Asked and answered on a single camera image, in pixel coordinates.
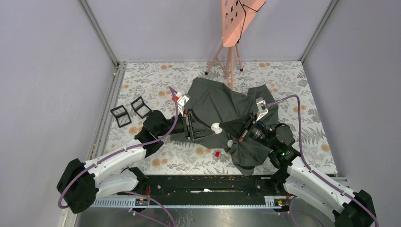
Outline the round brooch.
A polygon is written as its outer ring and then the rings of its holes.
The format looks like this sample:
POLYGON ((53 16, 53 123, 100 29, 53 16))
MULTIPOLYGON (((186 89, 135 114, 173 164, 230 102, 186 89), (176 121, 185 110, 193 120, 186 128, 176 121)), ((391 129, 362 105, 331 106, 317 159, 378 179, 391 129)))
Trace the round brooch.
POLYGON ((213 123, 211 125, 211 130, 214 131, 215 134, 220 134, 223 131, 219 123, 213 123))
POLYGON ((228 146, 229 148, 231 148, 232 145, 233 145, 233 141, 232 141, 232 140, 229 140, 229 141, 227 142, 227 146, 228 146))

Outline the dark grey t-shirt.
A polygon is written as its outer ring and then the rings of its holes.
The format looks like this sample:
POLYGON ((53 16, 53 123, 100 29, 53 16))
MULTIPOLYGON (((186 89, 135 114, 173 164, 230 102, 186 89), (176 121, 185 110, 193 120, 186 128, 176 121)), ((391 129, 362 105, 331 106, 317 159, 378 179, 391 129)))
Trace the dark grey t-shirt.
MULTIPOLYGON (((188 91, 189 101, 186 109, 192 109, 195 114, 206 124, 228 122, 256 113, 256 99, 262 97, 267 103, 274 102, 274 98, 266 85, 248 89, 246 95, 232 91, 225 84, 196 78, 188 91)), ((246 139, 239 143, 230 139, 223 131, 220 134, 208 136, 192 141, 206 148, 222 148, 230 153, 233 164, 244 176, 253 175, 254 169, 267 159, 270 149, 262 144, 246 139), (229 140, 233 141, 231 148, 227 146, 229 140)))

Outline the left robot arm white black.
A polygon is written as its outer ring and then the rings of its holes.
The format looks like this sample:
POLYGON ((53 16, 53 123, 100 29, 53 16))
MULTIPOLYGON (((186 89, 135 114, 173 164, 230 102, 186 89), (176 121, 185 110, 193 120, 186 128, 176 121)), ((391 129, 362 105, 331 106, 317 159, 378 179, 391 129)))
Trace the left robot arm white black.
POLYGON ((163 146, 164 138, 171 134, 185 133, 187 139, 195 140, 201 133, 209 136, 221 132, 219 123, 209 126, 191 110, 177 112, 171 119, 166 119, 160 111, 150 111, 141 131, 122 148, 83 162, 76 158, 67 164, 56 186, 60 193, 58 206, 77 214, 89 208, 96 199, 117 192, 142 194, 147 182, 140 170, 131 168, 117 175, 115 172, 156 153, 163 146))

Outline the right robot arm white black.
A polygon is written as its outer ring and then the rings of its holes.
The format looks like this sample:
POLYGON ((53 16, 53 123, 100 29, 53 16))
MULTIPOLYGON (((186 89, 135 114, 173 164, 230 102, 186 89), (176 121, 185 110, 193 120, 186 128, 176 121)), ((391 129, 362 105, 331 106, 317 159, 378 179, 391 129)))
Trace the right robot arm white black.
POLYGON ((295 143, 290 127, 280 123, 267 127, 256 116, 214 123, 216 133, 227 132, 238 142, 256 141, 269 148, 270 162, 278 169, 272 177, 274 193, 288 192, 325 214, 337 227, 378 226, 372 197, 364 190, 356 192, 312 167, 295 143))

